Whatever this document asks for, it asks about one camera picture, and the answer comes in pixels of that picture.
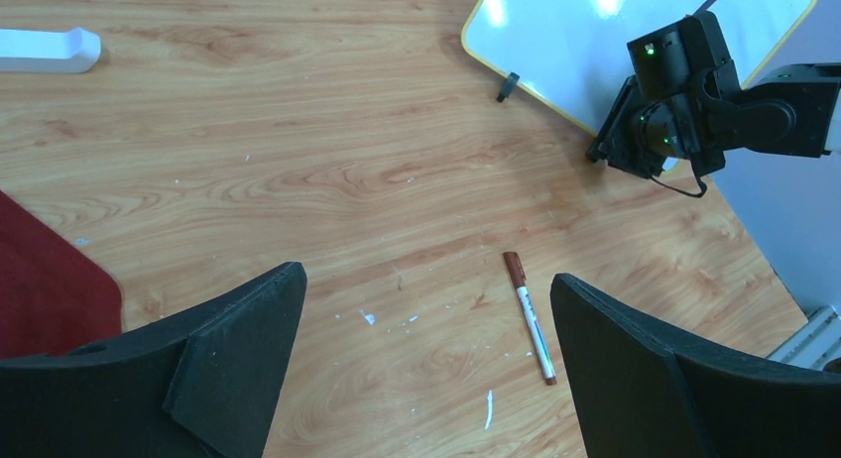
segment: white plastic object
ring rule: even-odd
[[[462,32],[469,54],[595,134],[625,78],[626,44],[708,0],[479,0]],[[750,81],[817,0],[716,0],[739,79]]]
[[[80,27],[69,32],[0,29],[0,72],[84,73],[101,53],[99,36]]]
[[[841,356],[841,318],[831,305],[809,316],[809,322],[791,335],[768,359],[803,369],[823,370]]]
[[[826,145],[823,149],[841,154],[841,99],[835,100],[835,110],[832,112],[832,121],[829,122],[829,132],[826,134]]]

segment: dark red fabric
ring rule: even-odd
[[[107,273],[0,192],[0,359],[120,334],[121,306]]]

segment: white paint mark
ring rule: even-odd
[[[371,324],[373,326],[374,323],[377,322],[377,318],[374,316],[374,314],[370,312],[365,312],[365,309],[360,309],[359,313],[362,314],[362,317],[364,317],[366,321],[368,321],[368,324]]]
[[[488,391],[488,419],[485,420],[485,429],[491,427],[491,419],[494,417],[494,391]]]

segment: wood grain table top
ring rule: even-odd
[[[0,75],[0,188],[114,276],[126,329],[303,262],[266,456],[584,456],[554,274],[758,355],[804,318],[714,186],[594,167],[568,121],[494,102],[459,40],[476,1],[2,0],[5,27],[107,53]]]

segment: marker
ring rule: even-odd
[[[529,297],[529,290],[526,289],[526,272],[523,271],[523,264],[520,263],[520,255],[516,252],[505,252],[502,254],[505,260],[505,266],[508,267],[508,274],[511,276],[511,283],[517,290],[517,297],[520,299],[520,305],[523,307],[523,315],[526,317],[526,322],[529,325],[529,332],[532,333],[532,341],[535,343],[535,349],[538,351],[538,359],[541,361],[541,368],[543,369],[543,377],[546,379],[546,384],[553,386],[557,384],[557,377],[554,373],[554,367],[549,358],[549,349],[546,347],[546,341],[543,340],[543,333],[541,326],[538,324],[538,317],[535,315],[535,309],[532,307],[532,299]]]

